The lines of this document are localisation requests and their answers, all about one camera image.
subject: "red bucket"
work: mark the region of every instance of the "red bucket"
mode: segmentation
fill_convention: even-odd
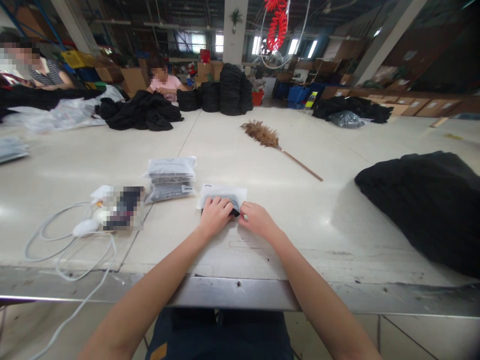
[[[260,89],[259,92],[252,91],[251,97],[251,102],[253,103],[253,106],[260,106],[262,105],[262,99],[264,98],[264,91],[262,89]]]

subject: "dark pants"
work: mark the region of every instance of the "dark pants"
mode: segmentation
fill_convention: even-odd
[[[278,311],[164,308],[145,360],[167,343],[164,359],[292,360],[284,314]]]

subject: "pink shirt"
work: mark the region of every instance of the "pink shirt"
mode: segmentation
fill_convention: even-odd
[[[166,82],[161,82],[160,80],[154,77],[151,80],[150,87],[152,88],[152,90],[157,90],[159,88],[176,90],[179,88],[180,85],[182,85],[182,83],[180,82],[178,77],[173,75],[168,75]],[[165,99],[170,100],[172,102],[177,101],[176,94],[165,94],[164,96],[165,96]]]

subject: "feather duster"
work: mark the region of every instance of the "feather duster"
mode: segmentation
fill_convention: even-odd
[[[323,179],[318,176],[316,173],[314,173],[312,170],[310,170],[308,167],[306,167],[304,164],[302,164],[300,161],[298,161],[296,158],[294,158],[292,155],[290,155],[288,152],[283,150],[280,145],[279,145],[279,135],[278,133],[269,128],[268,126],[264,125],[263,121],[249,121],[244,123],[241,126],[242,129],[245,130],[245,133],[253,138],[255,141],[258,141],[260,145],[267,147],[267,148],[276,148],[280,150],[282,153],[290,157],[292,160],[294,160],[297,164],[299,164],[302,168],[307,170],[310,174],[312,174],[314,177],[316,177],[318,180],[323,181]]]

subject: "tiled floor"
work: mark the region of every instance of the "tiled floor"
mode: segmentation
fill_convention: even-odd
[[[77,303],[32,302],[0,311],[0,359],[24,360],[39,352]],[[111,304],[87,304],[60,333],[42,358],[74,359]],[[384,360],[467,360],[480,338],[480,319],[356,315]],[[302,360],[331,359],[310,322],[301,312],[285,313],[291,346]],[[150,342],[153,329],[146,334]],[[133,359],[145,358],[142,342]]]

